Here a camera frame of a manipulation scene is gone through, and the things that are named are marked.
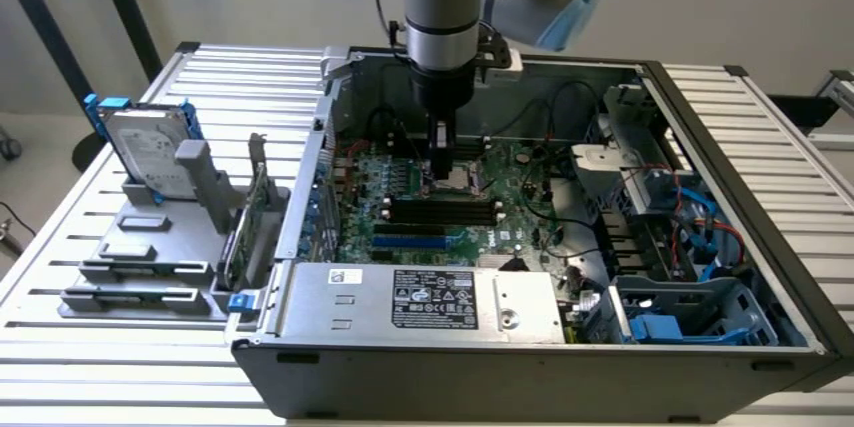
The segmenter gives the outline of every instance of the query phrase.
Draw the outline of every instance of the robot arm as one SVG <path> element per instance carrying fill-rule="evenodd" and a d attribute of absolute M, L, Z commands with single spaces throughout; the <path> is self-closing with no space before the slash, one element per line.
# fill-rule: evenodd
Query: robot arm
<path fill-rule="evenodd" d="M 414 100 L 429 113 L 434 176 L 448 178 L 456 112 L 474 95 L 481 17 L 509 38 L 562 50 L 585 26 L 597 0 L 405 0 Z"/>

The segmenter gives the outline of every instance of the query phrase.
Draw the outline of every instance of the motherboard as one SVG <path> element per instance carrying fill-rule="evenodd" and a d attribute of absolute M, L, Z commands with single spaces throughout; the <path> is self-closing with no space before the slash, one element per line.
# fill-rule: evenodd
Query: motherboard
<path fill-rule="evenodd" d="M 337 262 L 500 268 L 522 259 L 532 270 L 561 272 L 542 245 L 560 225 L 526 207 L 554 216 L 548 146 L 486 138 L 461 151 L 449 178 L 436 180 L 418 155 L 368 141 L 345 148 Z"/>

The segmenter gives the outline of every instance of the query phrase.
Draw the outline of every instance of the green circuit board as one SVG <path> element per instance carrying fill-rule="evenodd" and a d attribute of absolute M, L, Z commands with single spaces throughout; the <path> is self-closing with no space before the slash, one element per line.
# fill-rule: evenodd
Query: green circuit board
<path fill-rule="evenodd" d="M 533 143 L 496 140 L 476 159 L 456 162 L 457 175 L 436 182 L 426 178 L 418 159 L 396 158 L 377 144 L 340 158 L 342 237 L 337 262 L 476 266 L 490 254 L 517 253 L 529 265 L 538 264 L 540 242 L 557 224 L 532 214 L 522 199 L 530 171 L 529 203 L 538 212 L 554 215 L 552 201 L 544 201 L 546 174 L 533 168 L 537 149 Z M 498 201 L 506 217 L 496 226 L 446 225 L 445 248 L 377 247 L 374 229 L 388 223 L 382 212 L 390 196 L 401 200 Z"/>

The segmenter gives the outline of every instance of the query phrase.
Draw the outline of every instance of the warning label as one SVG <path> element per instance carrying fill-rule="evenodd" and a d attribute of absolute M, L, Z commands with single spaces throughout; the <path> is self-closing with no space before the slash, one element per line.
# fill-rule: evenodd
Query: warning label
<path fill-rule="evenodd" d="M 474 272 L 396 270 L 392 322 L 401 329 L 476 330 Z"/>

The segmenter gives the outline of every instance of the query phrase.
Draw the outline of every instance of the white wall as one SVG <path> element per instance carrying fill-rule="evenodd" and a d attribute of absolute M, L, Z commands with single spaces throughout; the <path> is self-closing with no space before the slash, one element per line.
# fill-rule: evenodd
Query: white wall
<path fill-rule="evenodd" d="M 47 0 L 95 89 L 137 96 L 146 78 L 110 0 Z M 139 0 L 166 59 L 182 40 L 384 44 L 373 0 Z M 811 92 L 854 66 L 851 0 L 602 0 L 572 54 L 744 65 L 769 91 Z M 401 18 L 402 0 L 385 0 Z M 15 0 L 0 0 L 0 110 L 75 112 Z"/>

